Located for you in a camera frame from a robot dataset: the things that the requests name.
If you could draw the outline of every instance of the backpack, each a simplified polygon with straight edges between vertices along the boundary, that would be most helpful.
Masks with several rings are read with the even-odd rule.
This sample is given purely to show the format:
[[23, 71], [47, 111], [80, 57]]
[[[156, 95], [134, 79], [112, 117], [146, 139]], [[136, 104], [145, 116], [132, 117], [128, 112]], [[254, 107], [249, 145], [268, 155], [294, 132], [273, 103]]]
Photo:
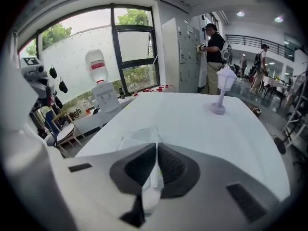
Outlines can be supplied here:
[[260, 53], [256, 54], [256, 57], [255, 57], [255, 66], [257, 67], [261, 67], [261, 53], [263, 51], [261, 51]]
[[222, 50], [220, 51], [221, 59], [223, 64], [232, 64], [232, 47], [224, 40]]

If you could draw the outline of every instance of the tree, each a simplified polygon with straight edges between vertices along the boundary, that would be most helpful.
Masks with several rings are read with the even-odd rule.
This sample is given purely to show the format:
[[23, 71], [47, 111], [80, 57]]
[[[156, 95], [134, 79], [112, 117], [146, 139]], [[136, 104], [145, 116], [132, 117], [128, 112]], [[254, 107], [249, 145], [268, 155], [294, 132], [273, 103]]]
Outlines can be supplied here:
[[[71, 27], [65, 28], [61, 23], [57, 23], [52, 27], [48, 28], [47, 30], [45, 30], [42, 33], [43, 50], [47, 49], [54, 43], [71, 36], [71, 30], [72, 30]], [[26, 48], [26, 52], [29, 56], [37, 55], [36, 44], [37, 44], [36, 39], [34, 39], [33, 43]]]
[[117, 17], [119, 19], [117, 25], [149, 25], [146, 11], [136, 9], [126, 9], [126, 11], [126, 14]]

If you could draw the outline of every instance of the man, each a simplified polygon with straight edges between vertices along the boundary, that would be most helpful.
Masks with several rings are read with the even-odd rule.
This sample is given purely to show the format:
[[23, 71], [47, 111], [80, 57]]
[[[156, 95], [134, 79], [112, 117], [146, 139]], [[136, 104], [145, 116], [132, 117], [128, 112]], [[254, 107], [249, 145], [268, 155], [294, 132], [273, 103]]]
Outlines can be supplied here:
[[247, 68], [247, 59], [245, 58], [245, 55], [243, 54], [242, 58], [240, 59], [240, 69], [241, 69], [241, 80], [244, 78], [244, 72]]
[[218, 76], [217, 72], [222, 68], [222, 59], [220, 51], [223, 48], [225, 40], [217, 32], [217, 27], [213, 23], [209, 23], [205, 27], [206, 34], [210, 37], [207, 47], [202, 47], [202, 51], [206, 51], [207, 59], [207, 76], [206, 86], [202, 91], [203, 94], [218, 95]]
[[261, 51], [259, 53], [260, 55], [260, 67], [257, 68], [257, 77], [255, 79], [254, 84], [252, 85], [250, 92], [254, 95], [258, 95], [259, 89], [260, 89], [260, 84], [262, 81], [262, 78], [264, 76], [264, 72], [266, 70], [266, 52], [268, 51], [269, 46], [266, 44], [262, 44], [261, 46]]

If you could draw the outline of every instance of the chair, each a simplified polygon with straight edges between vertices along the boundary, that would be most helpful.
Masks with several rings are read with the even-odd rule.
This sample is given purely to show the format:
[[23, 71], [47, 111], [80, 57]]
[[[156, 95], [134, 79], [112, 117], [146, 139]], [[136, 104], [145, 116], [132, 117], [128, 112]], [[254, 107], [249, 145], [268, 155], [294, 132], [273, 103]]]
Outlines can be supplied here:
[[[57, 134], [56, 135], [57, 146], [59, 146], [62, 150], [63, 150], [63, 147], [61, 146], [61, 144], [65, 142], [68, 142], [71, 146], [73, 146], [73, 144], [70, 141], [71, 139], [76, 140], [78, 144], [83, 146], [83, 144], [76, 138], [75, 131], [77, 130], [83, 138], [86, 138], [86, 137], [77, 129], [72, 118], [68, 115], [67, 111], [63, 111], [58, 115], [55, 115], [53, 111], [52, 113], [55, 117], [52, 119], [51, 123], [53, 124], [53, 127], [56, 128], [57, 131], [55, 132], [54, 129], [52, 130]], [[61, 118], [62, 120], [64, 119], [67, 122], [70, 122], [68, 126], [64, 126], [64, 125], [62, 126], [60, 124], [59, 119]]]

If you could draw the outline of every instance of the wooden chair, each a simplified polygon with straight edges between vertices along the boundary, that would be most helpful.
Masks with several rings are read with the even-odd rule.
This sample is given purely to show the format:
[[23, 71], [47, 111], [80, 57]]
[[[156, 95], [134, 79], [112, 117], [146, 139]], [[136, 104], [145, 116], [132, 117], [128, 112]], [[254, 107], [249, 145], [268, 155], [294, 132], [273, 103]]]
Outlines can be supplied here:
[[[70, 121], [69, 125], [62, 127], [59, 123], [60, 118], [66, 119], [67, 121]], [[83, 138], [86, 138], [86, 137], [77, 129], [77, 127], [75, 126], [72, 118], [69, 116], [67, 111], [63, 111], [60, 114], [56, 115], [55, 118], [51, 122], [59, 130], [59, 133], [57, 135], [57, 146], [59, 146], [62, 150], [64, 150], [64, 149], [61, 146], [61, 144], [65, 143], [65, 142], [68, 142], [69, 144], [71, 144], [71, 146], [74, 146], [70, 141], [72, 139], [76, 140], [76, 142], [78, 144], [83, 146], [83, 144], [76, 138], [75, 131], [77, 130]]]

